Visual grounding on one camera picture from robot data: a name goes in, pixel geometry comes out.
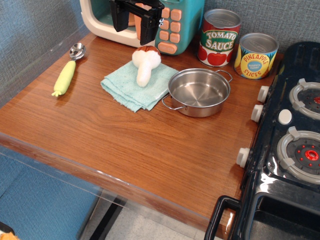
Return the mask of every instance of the pineapple slices can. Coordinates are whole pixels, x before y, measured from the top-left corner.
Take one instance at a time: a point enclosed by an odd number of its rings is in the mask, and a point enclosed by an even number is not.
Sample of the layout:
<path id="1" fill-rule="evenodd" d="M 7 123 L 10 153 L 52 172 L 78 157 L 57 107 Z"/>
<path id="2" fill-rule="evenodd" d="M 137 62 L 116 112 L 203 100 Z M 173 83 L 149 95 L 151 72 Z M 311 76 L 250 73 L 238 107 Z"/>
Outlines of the pineapple slices can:
<path id="1" fill-rule="evenodd" d="M 247 79 L 263 79 L 269 75 L 279 42 L 271 35 L 248 33 L 240 38 L 234 70 Z"/>

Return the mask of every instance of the oven door handle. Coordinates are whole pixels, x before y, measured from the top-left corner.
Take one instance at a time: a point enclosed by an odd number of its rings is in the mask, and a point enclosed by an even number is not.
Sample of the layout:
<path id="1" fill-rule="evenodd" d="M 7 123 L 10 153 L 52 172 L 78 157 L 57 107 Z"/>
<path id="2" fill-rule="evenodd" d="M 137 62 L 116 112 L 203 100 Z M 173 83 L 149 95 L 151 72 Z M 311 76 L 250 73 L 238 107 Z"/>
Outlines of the oven door handle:
<path id="1" fill-rule="evenodd" d="M 205 232 L 204 240 L 214 240 L 218 226 L 221 220 L 221 217 L 224 213 L 225 209 L 232 209 L 236 211 L 235 213 L 235 219 L 238 217 L 238 212 L 241 208 L 241 201 L 229 197 L 229 196 L 221 196 L 219 197 L 218 201 L 215 204 L 214 211 L 212 214 L 212 217 L 210 219 L 209 226 Z"/>

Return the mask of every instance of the light blue towel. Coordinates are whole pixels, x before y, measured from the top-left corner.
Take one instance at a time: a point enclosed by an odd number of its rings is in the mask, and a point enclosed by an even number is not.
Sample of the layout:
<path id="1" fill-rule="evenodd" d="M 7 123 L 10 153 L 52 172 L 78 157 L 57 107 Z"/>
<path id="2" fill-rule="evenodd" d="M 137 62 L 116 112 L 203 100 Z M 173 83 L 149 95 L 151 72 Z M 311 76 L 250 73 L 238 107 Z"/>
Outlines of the light blue towel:
<path id="1" fill-rule="evenodd" d="M 101 86 L 121 105 L 133 112 L 151 110 L 168 93 L 168 82 L 178 71 L 160 64 L 152 70 L 145 87 L 137 84 L 138 68 L 132 61 L 110 73 L 101 81 Z"/>

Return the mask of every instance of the gray burner ring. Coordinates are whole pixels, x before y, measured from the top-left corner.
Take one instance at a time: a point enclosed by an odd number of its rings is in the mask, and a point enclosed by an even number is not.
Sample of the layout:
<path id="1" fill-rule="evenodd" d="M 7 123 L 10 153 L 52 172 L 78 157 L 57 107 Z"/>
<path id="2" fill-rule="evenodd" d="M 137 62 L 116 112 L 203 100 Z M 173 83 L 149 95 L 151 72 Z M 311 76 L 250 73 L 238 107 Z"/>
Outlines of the gray burner ring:
<path id="1" fill-rule="evenodd" d="M 313 118 L 320 120 L 320 114 L 317 112 L 314 112 L 308 108 L 306 108 L 306 105 L 302 102 L 299 101 L 298 99 L 298 94 L 301 91 L 305 91 L 307 89 L 317 89 L 320 90 L 320 83 L 318 82 L 306 82 L 304 78 L 301 78 L 298 82 L 298 84 L 291 89 L 290 94 L 289 94 L 289 99 L 290 102 L 292 103 L 292 107 L 294 110 L 299 111 L 300 113 Z"/>
<path id="2" fill-rule="evenodd" d="M 297 131 L 294 126 L 290 127 L 287 134 L 280 139 L 276 146 L 276 154 L 278 156 L 279 163 L 281 167 L 296 178 L 308 183 L 320 185 L 320 175 L 310 174 L 299 169 L 296 166 L 295 161 L 288 156 L 288 144 L 299 139 L 311 139 L 320 142 L 320 134 L 313 131 Z"/>

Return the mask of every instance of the microwave keypad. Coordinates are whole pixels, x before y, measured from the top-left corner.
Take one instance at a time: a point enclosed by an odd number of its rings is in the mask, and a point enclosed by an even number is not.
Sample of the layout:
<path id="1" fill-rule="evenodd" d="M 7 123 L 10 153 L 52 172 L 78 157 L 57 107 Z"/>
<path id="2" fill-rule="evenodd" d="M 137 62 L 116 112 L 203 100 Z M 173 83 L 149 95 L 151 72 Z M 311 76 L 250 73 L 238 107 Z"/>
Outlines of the microwave keypad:
<path id="1" fill-rule="evenodd" d="M 159 32 L 159 38 L 163 41 L 158 44 L 158 49 L 163 53 L 174 54 L 178 50 L 176 44 L 179 43 L 181 39 L 179 32 L 181 31 L 182 26 L 179 21 L 182 19 L 182 11 L 179 9 L 170 11 L 170 8 L 165 7 L 162 10 L 161 16 L 164 20 L 163 24 L 160 26 L 161 31 Z"/>

